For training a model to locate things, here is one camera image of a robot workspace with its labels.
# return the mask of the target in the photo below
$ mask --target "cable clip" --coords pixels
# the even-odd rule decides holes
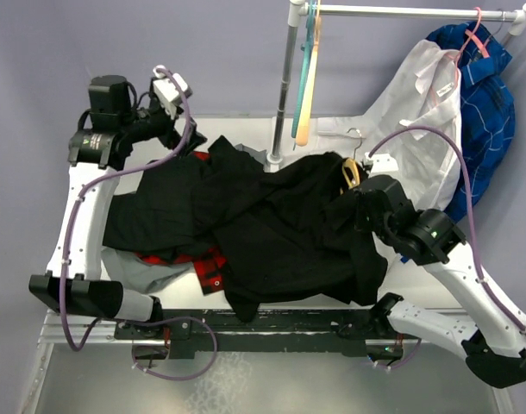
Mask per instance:
[[[481,285],[487,284],[488,282],[489,282],[489,278],[487,278],[487,277],[484,277],[483,279],[476,278],[476,283],[479,283]]]
[[[152,69],[152,73],[156,78],[163,79],[166,75],[160,72],[158,69],[163,69],[164,71],[166,71],[167,68],[164,65],[156,65],[156,67]]]

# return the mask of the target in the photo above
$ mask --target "metal clothing rack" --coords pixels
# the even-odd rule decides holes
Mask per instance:
[[[274,126],[272,138],[272,150],[267,155],[267,161],[274,169],[278,169],[282,162],[280,144],[282,141],[282,129],[285,119],[286,98],[290,86],[291,63],[296,47],[297,28],[301,16],[307,16],[309,4],[304,0],[290,0],[290,10],[288,13],[288,35],[286,41],[286,51],[284,66],[282,70],[282,80],[280,83],[279,109],[277,120]],[[418,17],[418,18],[444,18],[450,20],[477,20],[477,10],[456,10],[456,9],[414,9],[403,7],[374,7],[374,6],[342,6],[323,4],[320,8],[321,16],[359,16],[359,17]],[[482,22],[512,22],[508,34],[503,38],[502,43],[506,46],[514,37],[520,35],[526,28],[526,4],[522,9],[514,11],[482,11]]]

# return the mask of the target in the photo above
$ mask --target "black garment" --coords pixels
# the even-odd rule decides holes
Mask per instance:
[[[338,154],[310,155],[275,173],[238,160],[224,137],[210,155],[222,167],[193,188],[195,230],[210,231],[227,258],[224,290],[242,321],[252,319],[261,302],[318,293],[376,302],[387,263],[372,234],[354,229],[354,194],[340,196]]]
[[[265,173],[226,138],[210,159],[172,160],[144,173],[136,194],[114,197],[105,246],[172,261],[216,243],[227,258],[224,291],[242,321],[259,303],[324,293],[374,304],[387,267],[372,235],[354,229],[356,200],[342,159],[310,155]]]
[[[192,188],[209,173],[193,154],[145,171],[135,193],[112,198],[103,245],[169,263],[180,254],[207,252],[216,242],[209,233],[194,237],[189,200]]]

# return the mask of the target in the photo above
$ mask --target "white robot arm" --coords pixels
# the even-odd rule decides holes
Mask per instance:
[[[29,290],[54,311],[59,311],[62,249],[70,216],[82,188],[99,180],[84,194],[75,217],[67,265],[67,312],[141,322],[156,320],[161,313],[157,298],[124,289],[119,282],[100,280],[103,232],[110,202],[119,184],[116,172],[124,168],[134,143],[158,137],[163,145],[172,148],[180,139],[174,129],[180,96],[175,86],[156,69],[147,109],[139,108],[137,102],[131,104],[129,88],[133,87],[124,77],[109,75],[91,81],[91,108],[79,120],[78,131],[69,144],[70,184],[58,243],[46,273],[33,275],[29,281]],[[191,90],[180,75],[176,73],[173,78],[182,92],[190,96]],[[91,118],[91,129],[85,129],[87,116]],[[189,147],[206,141],[197,133],[194,122],[190,131]]]
[[[360,199],[360,226],[423,266],[447,287],[471,320],[420,308],[391,293],[374,306],[374,318],[458,355],[491,386],[525,381],[526,314],[483,268],[480,278],[472,247],[443,212],[414,210],[394,178],[395,160],[387,154],[375,157],[381,162],[374,163],[369,179],[354,188]]]

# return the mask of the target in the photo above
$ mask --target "blue checkered shirt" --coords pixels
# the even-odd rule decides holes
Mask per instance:
[[[447,25],[428,36],[441,49],[460,49],[476,22]],[[491,36],[479,26],[476,36],[483,42]],[[476,204],[491,182],[514,136],[514,99],[498,76],[512,56],[493,37],[489,40],[489,59],[481,59],[478,47],[470,41],[459,60],[462,153],[470,173],[472,204]],[[467,213],[466,190],[462,174],[453,200],[445,212],[456,222]]]

